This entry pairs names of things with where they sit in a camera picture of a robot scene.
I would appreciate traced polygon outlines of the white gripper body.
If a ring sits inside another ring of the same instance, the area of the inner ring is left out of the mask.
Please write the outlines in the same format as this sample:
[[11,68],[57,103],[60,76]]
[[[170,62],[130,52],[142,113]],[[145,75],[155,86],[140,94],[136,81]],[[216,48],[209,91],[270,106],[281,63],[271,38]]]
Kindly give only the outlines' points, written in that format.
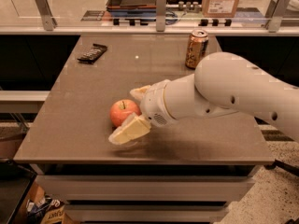
[[164,101],[164,92],[168,83],[169,80],[164,80],[151,85],[140,102],[143,116],[156,127],[163,127],[176,122],[169,114]]

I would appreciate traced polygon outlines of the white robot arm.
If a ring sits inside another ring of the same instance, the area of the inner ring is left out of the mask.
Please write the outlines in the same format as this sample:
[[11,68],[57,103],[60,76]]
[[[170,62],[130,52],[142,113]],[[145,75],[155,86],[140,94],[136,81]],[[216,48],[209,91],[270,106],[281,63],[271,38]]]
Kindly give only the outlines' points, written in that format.
[[193,74],[133,89],[141,113],[128,116],[109,137],[122,145],[180,119],[242,112],[299,141],[299,88],[229,52],[207,55]]

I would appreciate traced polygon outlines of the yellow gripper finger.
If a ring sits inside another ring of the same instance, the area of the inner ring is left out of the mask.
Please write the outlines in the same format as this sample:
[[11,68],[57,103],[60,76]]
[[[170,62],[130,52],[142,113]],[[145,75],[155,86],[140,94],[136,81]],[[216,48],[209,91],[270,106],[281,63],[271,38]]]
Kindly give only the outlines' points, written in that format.
[[143,86],[140,88],[135,88],[135,89],[130,90],[130,94],[137,101],[141,101],[144,98],[145,93],[149,88],[150,88],[150,85]]
[[150,132],[150,122],[143,116],[132,113],[108,138],[114,145],[123,145]]

